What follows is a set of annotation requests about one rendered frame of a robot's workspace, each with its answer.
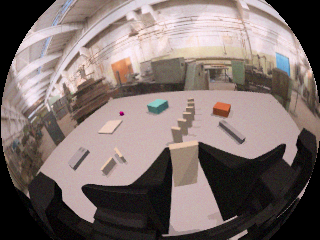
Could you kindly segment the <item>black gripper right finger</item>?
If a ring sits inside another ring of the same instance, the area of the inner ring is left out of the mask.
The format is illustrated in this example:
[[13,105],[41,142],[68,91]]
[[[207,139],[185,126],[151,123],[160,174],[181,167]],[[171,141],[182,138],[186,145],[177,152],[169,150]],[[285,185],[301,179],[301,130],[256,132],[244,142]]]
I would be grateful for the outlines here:
[[257,179],[283,157],[285,144],[277,145],[271,152],[255,159],[245,159],[239,155],[224,152],[223,149],[199,143],[199,163],[207,177],[212,195],[223,221],[236,216],[236,209],[244,203],[245,197],[255,187]]

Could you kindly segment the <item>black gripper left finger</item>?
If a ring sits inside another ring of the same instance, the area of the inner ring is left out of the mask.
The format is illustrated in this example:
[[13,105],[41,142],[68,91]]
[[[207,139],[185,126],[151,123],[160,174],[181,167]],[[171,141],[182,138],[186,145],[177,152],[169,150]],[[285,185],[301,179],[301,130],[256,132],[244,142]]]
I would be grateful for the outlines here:
[[169,148],[164,148],[151,167],[129,185],[85,184],[81,192],[95,207],[111,211],[143,213],[151,217],[160,235],[169,235],[172,199],[172,160]]

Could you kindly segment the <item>orange block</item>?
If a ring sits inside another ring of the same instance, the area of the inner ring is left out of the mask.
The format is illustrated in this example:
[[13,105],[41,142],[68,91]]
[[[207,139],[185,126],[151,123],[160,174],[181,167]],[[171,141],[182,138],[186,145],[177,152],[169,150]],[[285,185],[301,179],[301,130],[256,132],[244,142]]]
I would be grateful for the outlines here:
[[231,104],[221,103],[221,101],[217,101],[216,105],[213,105],[213,115],[227,117],[228,113],[231,112]]

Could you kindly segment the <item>teal box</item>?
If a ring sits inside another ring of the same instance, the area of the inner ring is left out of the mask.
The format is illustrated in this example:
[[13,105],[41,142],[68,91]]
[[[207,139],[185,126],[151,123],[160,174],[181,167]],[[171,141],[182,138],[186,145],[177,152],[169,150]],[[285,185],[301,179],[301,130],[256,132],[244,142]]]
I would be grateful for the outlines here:
[[149,112],[160,113],[168,108],[168,101],[164,99],[153,100],[152,103],[147,104]]

